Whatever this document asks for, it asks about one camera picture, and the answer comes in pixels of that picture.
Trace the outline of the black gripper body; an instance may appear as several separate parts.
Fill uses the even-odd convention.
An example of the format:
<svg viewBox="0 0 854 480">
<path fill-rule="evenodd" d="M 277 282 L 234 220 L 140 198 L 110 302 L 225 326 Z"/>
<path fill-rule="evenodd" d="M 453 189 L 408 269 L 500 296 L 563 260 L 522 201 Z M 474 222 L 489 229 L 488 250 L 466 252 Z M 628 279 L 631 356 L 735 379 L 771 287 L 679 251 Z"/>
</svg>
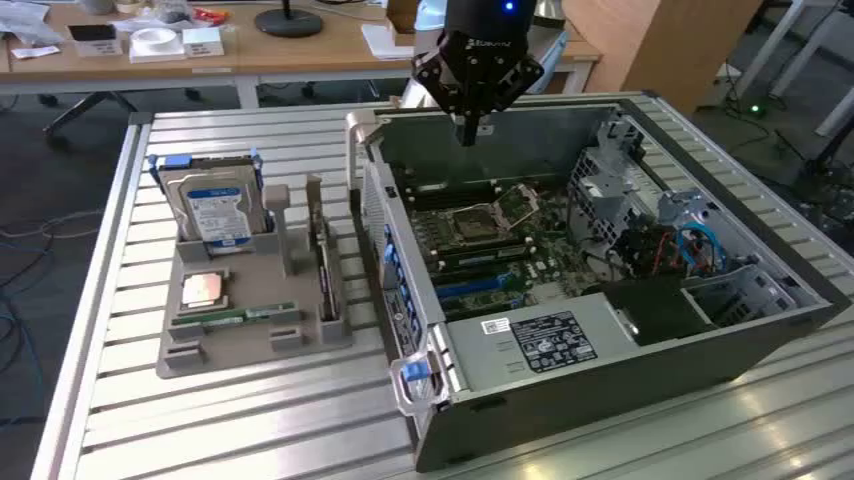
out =
<svg viewBox="0 0 854 480">
<path fill-rule="evenodd" d="M 474 86 L 493 57 L 520 58 L 528 53 L 526 33 L 532 1 L 449 1 L 438 44 L 453 70 L 464 75 L 469 106 L 476 106 Z"/>
</svg>

